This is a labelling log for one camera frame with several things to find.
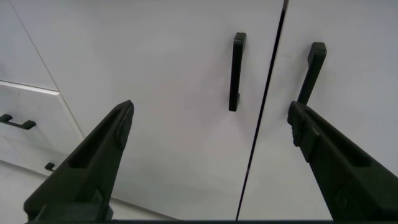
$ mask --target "cabinet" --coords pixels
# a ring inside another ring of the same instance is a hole
[[[289,2],[240,220],[330,219],[287,112],[312,42],[327,55],[309,107],[398,175],[398,2]]]
[[[0,80],[57,90],[9,0],[0,0]]]
[[[235,219],[283,0],[11,2],[85,136],[134,103],[120,200],[178,219]],[[247,42],[231,112],[237,32]]]
[[[0,158],[36,172],[49,175],[48,162],[59,165],[79,145],[83,135],[60,93],[0,81],[0,116],[11,116],[0,123]],[[30,129],[10,124],[33,121]]]

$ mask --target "white cabinet door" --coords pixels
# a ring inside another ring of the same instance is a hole
[[[179,219],[235,219],[283,0],[13,0],[87,135],[135,113],[114,190]],[[235,33],[247,33],[237,112]]]
[[[289,2],[240,220],[330,219],[287,112],[312,42],[327,55],[308,106],[398,175],[398,2]]]
[[[57,90],[9,0],[0,0],[0,80]]]

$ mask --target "white cabinet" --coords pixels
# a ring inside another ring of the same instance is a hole
[[[330,219],[287,112],[312,42],[327,55],[308,106],[398,175],[398,2],[289,2],[240,220]]]
[[[0,0],[0,80],[57,90],[9,0]]]
[[[120,200],[179,219],[235,219],[283,0],[12,3],[84,135],[134,103]],[[237,32],[247,43],[234,113]]]
[[[83,140],[60,93],[0,81],[0,116],[12,119],[0,123],[0,159],[37,172],[48,162],[59,165]],[[30,129],[13,124],[35,122]]]

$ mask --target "cabinet door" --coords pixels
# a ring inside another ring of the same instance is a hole
[[[83,134],[135,105],[114,186],[178,219],[235,219],[283,0],[13,0]],[[235,33],[247,33],[237,112]]]
[[[398,175],[398,2],[289,2],[239,219],[330,219],[287,112],[312,42],[327,55],[309,107]]]
[[[0,0],[0,80],[57,89],[9,0]]]

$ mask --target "black cabinet handle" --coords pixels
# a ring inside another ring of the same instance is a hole
[[[52,162],[49,162],[47,165],[45,165],[44,169],[54,172],[55,170],[53,169],[55,167],[55,164]]]
[[[308,54],[308,71],[305,76],[303,86],[298,95],[297,102],[307,105],[311,92],[321,71],[323,61],[326,57],[326,45],[321,42],[314,42]]]
[[[16,124],[13,122],[10,122],[10,120],[12,119],[11,115],[8,114],[4,114],[3,116],[0,117],[0,123],[3,124],[8,124],[17,128],[22,128],[25,130],[29,130],[30,128],[33,128],[34,126],[36,126],[36,123],[34,121],[28,120],[23,124]]]
[[[232,54],[231,86],[229,89],[229,111],[236,111],[239,104],[239,82],[241,79],[241,66],[246,33],[236,33]]]

